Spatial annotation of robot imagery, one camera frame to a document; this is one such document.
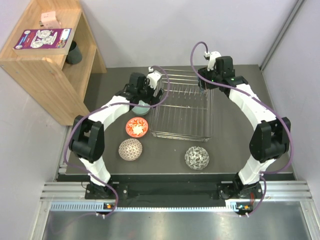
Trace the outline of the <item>metal wire dish rack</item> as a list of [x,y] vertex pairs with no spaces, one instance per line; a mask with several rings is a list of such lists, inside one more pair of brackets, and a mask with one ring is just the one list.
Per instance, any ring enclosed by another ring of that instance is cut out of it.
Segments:
[[158,90],[167,96],[152,110],[149,130],[155,137],[206,142],[214,135],[214,93],[198,86],[192,70],[166,69]]

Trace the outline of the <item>black white paisley bowl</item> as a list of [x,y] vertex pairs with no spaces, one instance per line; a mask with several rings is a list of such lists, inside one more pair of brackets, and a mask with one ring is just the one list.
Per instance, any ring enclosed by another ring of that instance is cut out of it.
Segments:
[[185,152],[184,160],[189,168],[200,171],[208,166],[210,156],[203,147],[192,146]]

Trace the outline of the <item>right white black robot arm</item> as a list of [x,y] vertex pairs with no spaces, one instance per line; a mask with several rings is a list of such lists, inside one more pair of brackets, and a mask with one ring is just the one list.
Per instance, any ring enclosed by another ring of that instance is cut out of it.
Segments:
[[245,166],[235,175],[231,190],[221,190],[223,198],[245,198],[258,188],[260,176],[278,158],[289,150],[288,118],[277,119],[252,91],[243,76],[236,76],[233,59],[218,51],[206,52],[206,67],[200,68],[198,85],[202,90],[218,88],[235,103],[247,117],[254,130],[249,142],[250,156]]

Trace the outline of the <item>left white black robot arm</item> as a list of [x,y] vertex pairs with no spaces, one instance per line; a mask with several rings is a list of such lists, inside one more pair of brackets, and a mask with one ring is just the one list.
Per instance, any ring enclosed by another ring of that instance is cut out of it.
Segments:
[[147,75],[133,72],[129,82],[109,102],[87,116],[74,119],[69,150],[84,165],[90,177],[87,191],[96,198],[107,199],[114,191],[103,160],[105,130],[120,116],[128,113],[142,101],[151,107],[162,102],[163,90],[157,90],[161,73],[153,68]]

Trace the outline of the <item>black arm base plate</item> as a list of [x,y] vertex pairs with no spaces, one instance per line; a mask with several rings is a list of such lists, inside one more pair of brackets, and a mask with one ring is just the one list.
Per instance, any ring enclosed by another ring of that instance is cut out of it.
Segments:
[[227,200],[232,197],[244,198],[249,193],[240,192],[231,183],[216,182],[131,182],[111,185],[120,200],[138,196],[198,196],[205,195],[214,199]]

